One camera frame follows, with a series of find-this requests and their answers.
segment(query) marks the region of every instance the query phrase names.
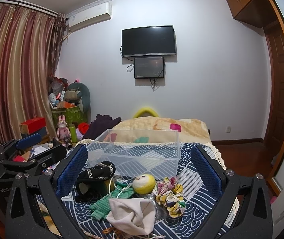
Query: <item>clear storage container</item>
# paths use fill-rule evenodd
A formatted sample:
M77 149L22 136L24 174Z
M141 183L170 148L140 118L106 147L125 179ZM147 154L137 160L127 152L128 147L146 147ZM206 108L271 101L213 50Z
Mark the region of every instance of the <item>clear storage container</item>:
M106 130L88 149L88 166L103 161L115 165L116 175L155 179L175 177L181 158L177 130Z

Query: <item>air conditioner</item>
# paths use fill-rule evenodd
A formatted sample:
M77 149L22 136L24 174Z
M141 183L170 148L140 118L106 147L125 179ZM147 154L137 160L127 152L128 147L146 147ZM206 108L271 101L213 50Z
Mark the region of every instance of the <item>air conditioner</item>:
M89 25L110 19L111 4L107 2L91 7L71 16L69 20L69 29L71 32L75 32L76 30L85 28Z

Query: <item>brown door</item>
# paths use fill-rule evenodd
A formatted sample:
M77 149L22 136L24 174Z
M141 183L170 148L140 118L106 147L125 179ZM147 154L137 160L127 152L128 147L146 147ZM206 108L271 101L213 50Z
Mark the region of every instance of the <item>brown door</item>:
M284 140L284 34L278 22L264 31L272 71L272 99L265 144L275 156Z

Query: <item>metal screw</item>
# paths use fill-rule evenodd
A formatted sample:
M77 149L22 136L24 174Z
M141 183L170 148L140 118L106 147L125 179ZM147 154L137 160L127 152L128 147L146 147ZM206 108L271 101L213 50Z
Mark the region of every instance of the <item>metal screw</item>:
M228 176L233 176L233 175L234 175L234 171L231 170L231 169L227 169L227 170L226 170L226 174L227 174Z
M18 173L16 176L15 176L16 179L21 179L22 178L22 173Z
M256 178L258 178L259 180L262 180L262 179L263 179L263 176L262 176L260 173L257 173L257 174L256 174Z
M52 170L52 169L47 169L47 170L44 172L44 175L45 175L45 176L50 176L52 173L53 173L53 170Z

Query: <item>yellow and white plush toy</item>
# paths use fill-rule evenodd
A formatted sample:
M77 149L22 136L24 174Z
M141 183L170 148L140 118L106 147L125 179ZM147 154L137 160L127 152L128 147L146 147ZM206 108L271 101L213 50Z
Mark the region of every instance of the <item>yellow and white plush toy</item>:
M150 174L142 174L136 177L132 183L134 191L141 195L151 193L155 185L155 178Z

